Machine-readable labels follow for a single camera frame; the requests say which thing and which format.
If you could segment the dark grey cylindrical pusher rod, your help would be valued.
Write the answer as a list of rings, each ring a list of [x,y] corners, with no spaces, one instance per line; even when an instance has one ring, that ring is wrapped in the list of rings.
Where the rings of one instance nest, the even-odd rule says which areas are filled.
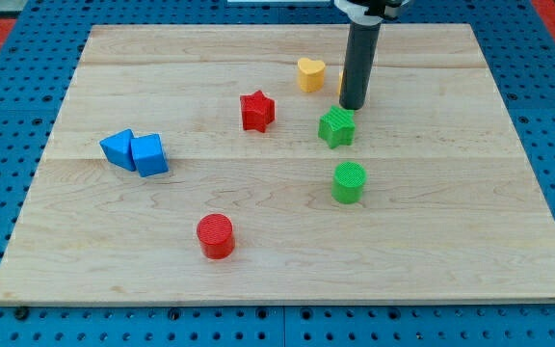
[[[350,24],[339,98],[345,109],[359,110],[365,103],[380,28],[380,23]]]

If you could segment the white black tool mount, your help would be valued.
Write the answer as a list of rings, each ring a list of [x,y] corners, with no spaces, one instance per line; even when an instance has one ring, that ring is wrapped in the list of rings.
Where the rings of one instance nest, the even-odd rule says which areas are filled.
[[[356,24],[379,24],[397,19],[410,0],[334,0],[333,5]]]

